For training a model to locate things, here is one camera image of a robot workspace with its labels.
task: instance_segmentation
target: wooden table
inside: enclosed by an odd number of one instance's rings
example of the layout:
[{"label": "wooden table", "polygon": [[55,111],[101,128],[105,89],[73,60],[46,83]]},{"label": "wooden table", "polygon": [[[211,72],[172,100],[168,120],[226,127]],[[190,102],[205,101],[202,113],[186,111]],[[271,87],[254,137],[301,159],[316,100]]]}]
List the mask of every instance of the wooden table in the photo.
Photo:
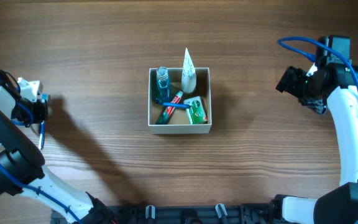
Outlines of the wooden table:
[{"label": "wooden table", "polygon": [[[358,1],[33,2],[0,4],[0,69],[52,95],[42,153],[71,185],[106,205],[268,202],[338,186],[331,115],[275,90],[288,66],[311,64],[276,40],[347,35],[358,65]],[[149,68],[182,66],[185,47],[211,69],[213,127],[153,136]],[[49,216],[41,203],[0,195],[0,223]]]}]

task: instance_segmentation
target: wood grain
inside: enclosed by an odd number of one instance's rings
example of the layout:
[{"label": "wood grain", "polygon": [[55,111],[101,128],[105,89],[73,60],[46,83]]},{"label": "wood grain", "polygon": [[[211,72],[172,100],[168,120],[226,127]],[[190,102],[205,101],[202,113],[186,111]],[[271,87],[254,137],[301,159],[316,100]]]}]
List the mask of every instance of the wood grain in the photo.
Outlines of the wood grain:
[{"label": "wood grain", "polygon": [[[358,65],[358,1],[341,3],[0,4],[0,69],[42,80],[53,97],[47,165],[106,205],[316,198],[339,183],[333,121],[275,90],[289,65],[310,66],[276,40],[348,35]],[[152,136],[149,68],[180,67],[185,47],[196,67],[211,70],[213,127],[207,135]],[[0,223],[48,223],[49,216],[36,201],[0,195]]]}]

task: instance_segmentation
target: cardboard box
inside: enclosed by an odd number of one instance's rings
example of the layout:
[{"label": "cardboard box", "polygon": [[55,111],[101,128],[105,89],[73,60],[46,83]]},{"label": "cardboard box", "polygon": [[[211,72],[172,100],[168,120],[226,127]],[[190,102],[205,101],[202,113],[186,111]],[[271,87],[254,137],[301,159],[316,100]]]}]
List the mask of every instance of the cardboard box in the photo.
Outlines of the cardboard box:
[{"label": "cardboard box", "polygon": [[[171,79],[171,92],[174,94],[181,90],[182,68],[168,68]],[[194,93],[183,94],[183,100],[200,96],[203,102],[208,121],[205,124],[190,124],[184,109],[177,108],[169,120],[168,124],[155,124],[160,117],[164,107],[155,103],[153,96],[158,96],[157,89],[157,68],[149,70],[149,128],[152,134],[207,134],[212,126],[211,110],[211,85],[209,78],[209,68],[196,68],[197,85]]]}]

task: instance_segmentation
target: red toothpaste tube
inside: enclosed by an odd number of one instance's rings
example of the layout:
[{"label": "red toothpaste tube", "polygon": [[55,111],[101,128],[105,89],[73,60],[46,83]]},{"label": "red toothpaste tube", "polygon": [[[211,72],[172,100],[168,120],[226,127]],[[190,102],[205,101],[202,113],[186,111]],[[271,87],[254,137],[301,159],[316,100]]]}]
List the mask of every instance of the red toothpaste tube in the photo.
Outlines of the red toothpaste tube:
[{"label": "red toothpaste tube", "polygon": [[[171,101],[171,103],[179,103],[181,100],[181,97],[183,96],[183,92],[179,91],[175,97],[173,98],[173,100]],[[171,115],[173,114],[173,112],[175,111],[175,107],[174,106],[168,106],[165,108],[164,112],[161,114],[161,117],[158,119],[156,124],[167,124],[169,118],[171,117]]]}]

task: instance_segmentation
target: transparent bottle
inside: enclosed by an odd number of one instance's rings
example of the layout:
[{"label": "transparent bottle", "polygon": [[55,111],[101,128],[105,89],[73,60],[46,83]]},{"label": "transparent bottle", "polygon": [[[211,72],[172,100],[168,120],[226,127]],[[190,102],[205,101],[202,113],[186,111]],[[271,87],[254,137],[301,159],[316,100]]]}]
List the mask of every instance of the transparent bottle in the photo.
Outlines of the transparent bottle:
[{"label": "transparent bottle", "polygon": [[160,97],[163,102],[171,101],[171,81],[169,79],[168,70],[165,67],[160,67],[157,70],[157,87],[160,92]]}]

